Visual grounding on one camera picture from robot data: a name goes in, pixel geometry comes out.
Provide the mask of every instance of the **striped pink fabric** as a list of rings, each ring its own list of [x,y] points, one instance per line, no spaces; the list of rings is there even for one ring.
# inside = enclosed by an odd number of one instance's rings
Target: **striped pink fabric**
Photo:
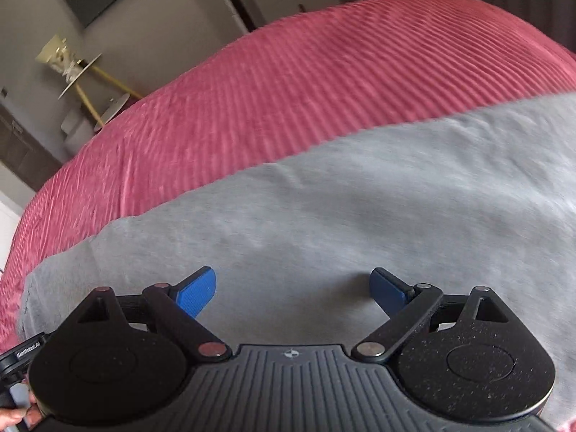
[[[0,347],[16,341],[26,275],[112,219],[364,128],[573,90],[568,51],[477,0],[365,0],[270,24],[128,109],[36,195],[0,282]]]

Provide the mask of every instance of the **brown door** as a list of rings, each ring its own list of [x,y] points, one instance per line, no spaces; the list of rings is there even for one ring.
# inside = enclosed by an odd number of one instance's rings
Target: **brown door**
[[[62,167],[2,105],[0,162],[34,191],[38,191]]]

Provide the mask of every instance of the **wooden table leg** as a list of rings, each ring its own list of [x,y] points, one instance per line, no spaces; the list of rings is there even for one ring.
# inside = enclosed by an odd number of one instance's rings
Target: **wooden table leg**
[[[74,83],[74,89],[76,89],[76,92],[78,93],[78,96],[80,97],[80,99],[82,99],[82,103],[86,106],[86,108],[90,111],[90,113],[92,114],[92,116],[94,117],[94,119],[100,124],[100,126],[102,126],[104,128],[105,123],[102,121],[102,119],[100,118],[100,115],[98,114],[97,110],[94,108],[94,106],[92,105],[92,103],[90,102],[90,99],[88,99],[88,96],[86,95],[86,93],[84,92],[84,89],[82,89],[80,87],[80,85],[78,84],[78,82],[76,81],[76,83]]]
[[[90,68],[93,69],[95,73],[98,73],[101,77],[103,77],[106,81],[116,86],[118,89],[122,89],[125,93],[128,93],[133,97],[136,97],[136,99],[142,99],[144,97],[143,95],[140,95],[136,91],[130,89],[128,86],[117,80],[115,77],[110,76],[102,68],[99,68],[96,65],[92,65],[90,66]]]

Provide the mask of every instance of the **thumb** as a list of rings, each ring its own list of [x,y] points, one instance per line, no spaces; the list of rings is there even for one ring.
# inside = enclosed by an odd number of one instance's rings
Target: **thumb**
[[[8,410],[0,408],[0,430],[4,430],[7,427],[15,426],[24,419],[26,415],[26,409],[18,410]]]

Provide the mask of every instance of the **finger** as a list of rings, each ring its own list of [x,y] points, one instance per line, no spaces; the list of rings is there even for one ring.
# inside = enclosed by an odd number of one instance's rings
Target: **finger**
[[[42,420],[42,413],[38,409],[37,405],[33,405],[28,409],[26,419],[28,420],[30,427],[34,427]]]
[[[0,408],[0,430],[18,424],[18,422],[24,419],[26,412],[25,409],[7,410]]]

